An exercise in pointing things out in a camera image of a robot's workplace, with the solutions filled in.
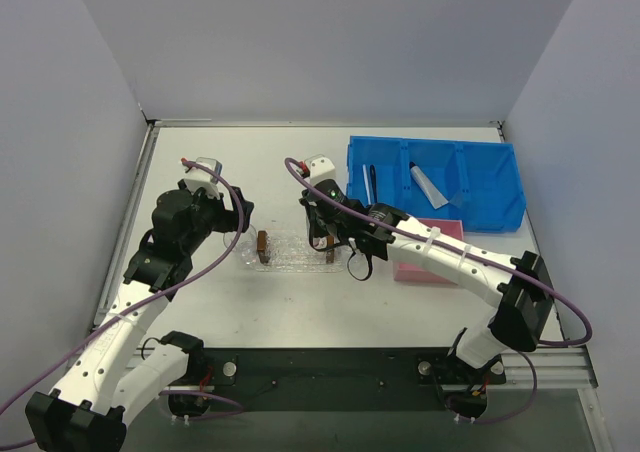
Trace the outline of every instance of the black pen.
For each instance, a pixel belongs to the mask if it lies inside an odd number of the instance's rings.
[[[373,203],[378,203],[378,185],[376,183],[376,166],[369,166],[369,175],[371,176],[371,188],[373,189]]]

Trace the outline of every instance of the clear plastic tray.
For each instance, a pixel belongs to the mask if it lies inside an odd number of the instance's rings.
[[[260,262],[257,253],[258,235],[253,226],[242,234],[234,248],[236,256],[247,266],[260,272],[342,272],[346,268],[344,247],[331,252],[316,252],[308,243],[306,231],[267,230],[267,251],[269,262]],[[234,233],[224,235],[225,245],[229,245]],[[320,239],[317,248],[326,246]],[[333,254],[333,262],[327,255]]]

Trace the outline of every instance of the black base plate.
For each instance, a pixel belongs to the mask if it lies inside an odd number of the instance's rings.
[[[427,411],[444,405],[434,377],[418,372],[420,362],[432,365],[440,385],[469,385],[439,366],[448,351],[205,348],[205,356],[214,367],[213,393],[251,411]],[[231,377],[223,372],[227,362],[236,365]],[[504,374],[490,374],[491,384],[505,382]]]

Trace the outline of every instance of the screw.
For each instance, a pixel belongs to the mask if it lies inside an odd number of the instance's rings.
[[[238,367],[233,362],[227,362],[222,366],[222,373],[227,377],[236,375],[236,370],[238,370]]]
[[[420,375],[429,375],[431,373],[431,364],[423,360],[418,364],[418,373]]]
[[[491,366],[491,372],[496,375],[502,375],[502,373],[504,372],[504,365],[502,364],[502,362],[496,362],[495,364],[493,364]]]

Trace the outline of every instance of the blue plastic bin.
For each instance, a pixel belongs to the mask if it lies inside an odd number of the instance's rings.
[[[411,178],[415,162],[449,200],[435,210]],[[420,218],[461,220],[475,232],[517,230],[526,199],[511,144],[351,137],[347,195],[366,204],[362,165],[375,165],[378,201]]]

